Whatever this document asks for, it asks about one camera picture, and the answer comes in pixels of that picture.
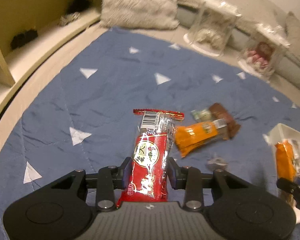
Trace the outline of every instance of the white pillow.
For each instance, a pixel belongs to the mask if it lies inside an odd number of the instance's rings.
[[[177,0],[102,0],[101,25],[175,29]]]

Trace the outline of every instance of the brown snack package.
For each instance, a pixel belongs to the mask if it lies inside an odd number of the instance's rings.
[[[229,137],[233,138],[239,131],[241,125],[239,125],[228,111],[220,103],[214,103],[209,107],[209,111],[217,118],[224,119],[227,123]]]

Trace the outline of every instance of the fluffy pillow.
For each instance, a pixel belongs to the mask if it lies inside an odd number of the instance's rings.
[[[292,12],[289,12],[286,19],[286,33],[292,52],[300,60],[300,21]]]
[[[125,28],[175,29],[177,0],[102,0],[101,24]]]

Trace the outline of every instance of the bed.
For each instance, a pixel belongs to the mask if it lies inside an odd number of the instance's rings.
[[[207,160],[224,158],[228,171],[276,194],[276,171],[266,134],[284,123],[300,131],[300,107],[238,68],[177,44],[112,28],[77,55],[39,93],[15,125],[0,152],[0,239],[2,216],[18,198],[73,171],[98,172],[130,156],[140,117],[134,108],[185,113],[220,102],[242,125],[231,141],[200,148],[180,166],[209,172]],[[205,191],[206,205],[212,203]],[[94,191],[87,203],[93,204]],[[183,192],[169,190],[169,200]],[[292,239],[300,239],[297,225]]]

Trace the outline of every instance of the white box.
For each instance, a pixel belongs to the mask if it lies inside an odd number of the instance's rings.
[[[269,142],[272,147],[273,156],[275,159],[275,152],[276,147],[275,145],[278,142],[283,142],[285,139],[291,139],[298,141],[299,147],[300,147],[300,132],[297,130],[294,130],[293,128],[283,124],[279,123],[269,132]],[[300,210],[294,207],[294,212],[296,213],[297,217],[297,224],[300,223]]]

